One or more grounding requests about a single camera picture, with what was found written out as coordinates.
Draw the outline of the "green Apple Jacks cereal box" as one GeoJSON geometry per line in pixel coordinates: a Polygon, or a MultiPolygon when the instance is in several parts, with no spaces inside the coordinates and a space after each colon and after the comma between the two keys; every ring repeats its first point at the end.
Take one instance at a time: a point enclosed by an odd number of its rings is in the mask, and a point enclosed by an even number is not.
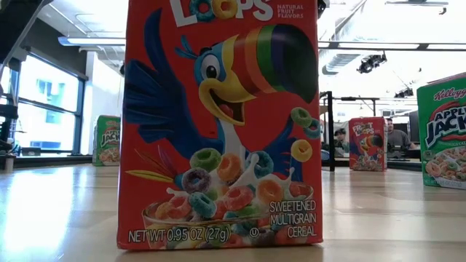
{"type": "Polygon", "coordinates": [[[120,127],[118,116],[100,115],[94,126],[92,164],[118,166],[120,161],[120,127]]]}
{"type": "Polygon", "coordinates": [[[416,91],[423,183],[466,190],[466,72],[416,91]]]}

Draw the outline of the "silver ventilation duct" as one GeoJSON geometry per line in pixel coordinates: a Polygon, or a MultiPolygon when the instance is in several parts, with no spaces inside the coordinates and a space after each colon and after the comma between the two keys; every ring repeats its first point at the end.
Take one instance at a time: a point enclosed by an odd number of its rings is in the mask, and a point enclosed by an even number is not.
{"type": "Polygon", "coordinates": [[[338,53],[335,54],[325,65],[322,66],[321,72],[326,76],[335,76],[339,74],[346,65],[350,64],[361,54],[355,53],[338,53]]]}

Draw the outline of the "black equipment stand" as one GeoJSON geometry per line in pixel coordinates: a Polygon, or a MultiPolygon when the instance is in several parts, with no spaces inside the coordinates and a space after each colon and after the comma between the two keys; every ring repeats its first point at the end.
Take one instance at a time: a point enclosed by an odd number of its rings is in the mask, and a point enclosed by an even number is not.
{"type": "Polygon", "coordinates": [[[0,156],[13,149],[9,138],[15,137],[15,124],[18,119],[18,107],[0,104],[0,156]]]}

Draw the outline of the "black computer monitor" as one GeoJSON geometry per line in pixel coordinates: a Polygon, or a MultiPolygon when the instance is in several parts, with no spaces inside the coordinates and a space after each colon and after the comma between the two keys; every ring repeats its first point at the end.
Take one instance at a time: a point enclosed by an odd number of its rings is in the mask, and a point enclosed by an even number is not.
{"type": "Polygon", "coordinates": [[[412,143],[419,143],[419,115],[418,111],[408,114],[408,132],[412,143]]]}

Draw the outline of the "dark window frame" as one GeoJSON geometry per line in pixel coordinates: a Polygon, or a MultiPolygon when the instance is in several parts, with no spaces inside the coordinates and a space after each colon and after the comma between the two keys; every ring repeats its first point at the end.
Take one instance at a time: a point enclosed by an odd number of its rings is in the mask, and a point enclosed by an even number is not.
{"type": "Polygon", "coordinates": [[[84,80],[35,55],[3,68],[1,103],[17,106],[9,136],[21,149],[42,154],[79,151],[84,80]]]}

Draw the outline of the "black aluminium rig frame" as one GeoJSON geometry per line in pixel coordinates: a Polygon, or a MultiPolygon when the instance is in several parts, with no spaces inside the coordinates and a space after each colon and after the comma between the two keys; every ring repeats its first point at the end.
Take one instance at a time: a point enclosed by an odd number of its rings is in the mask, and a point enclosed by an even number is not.
{"type": "MultiPolygon", "coordinates": [[[[13,158],[13,168],[52,167],[78,164],[91,164],[91,156],[22,156],[13,158]]],[[[409,170],[420,172],[422,163],[414,161],[388,161],[387,167],[394,170],[409,170]]]]}

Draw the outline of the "red Froot Loops cereal box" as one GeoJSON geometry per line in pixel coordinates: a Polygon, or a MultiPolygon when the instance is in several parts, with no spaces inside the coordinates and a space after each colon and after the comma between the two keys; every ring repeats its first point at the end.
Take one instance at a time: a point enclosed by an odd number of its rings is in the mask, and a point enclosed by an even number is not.
{"type": "Polygon", "coordinates": [[[318,0],[129,0],[116,243],[323,241],[318,0]]]}
{"type": "Polygon", "coordinates": [[[384,172],[387,169],[387,126],[383,117],[349,121],[349,168],[384,172]]]}

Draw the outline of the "person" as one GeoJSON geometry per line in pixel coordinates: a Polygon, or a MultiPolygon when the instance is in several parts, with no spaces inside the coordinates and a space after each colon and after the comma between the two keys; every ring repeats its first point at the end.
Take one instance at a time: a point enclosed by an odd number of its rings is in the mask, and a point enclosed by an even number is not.
{"type": "Polygon", "coordinates": [[[350,152],[350,145],[346,139],[346,130],[339,128],[334,132],[335,157],[344,157],[350,152]]]}
{"type": "Polygon", "coordinates": [[[416,149],[409,136],[402,130],[396,130],[392,118],[387,118],[387,143],[388,151],[408,151],[416,149]]]}

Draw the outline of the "black overhead bar stand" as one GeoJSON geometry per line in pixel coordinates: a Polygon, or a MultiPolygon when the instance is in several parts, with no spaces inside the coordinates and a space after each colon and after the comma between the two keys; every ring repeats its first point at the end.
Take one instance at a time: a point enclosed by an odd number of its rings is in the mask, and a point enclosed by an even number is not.
{"type": "Polygon", "coordinates": [[[356,100],[361,100],[363,101],[364,103],[366,103],[365,101],[366,100],[370,100],[373,105],[372,107],[370,107],[370,105],[368,104],[367,106],[373,111],[373,115],[376,116],[376,101],[380,100],[380,98],[363,98],[363,97],[353,97],[353,96],[349,96],[349,97],[341,97],[341,98],[338,98],[338,100],[342,100],[342,101],[356,101],[356,100]]]}

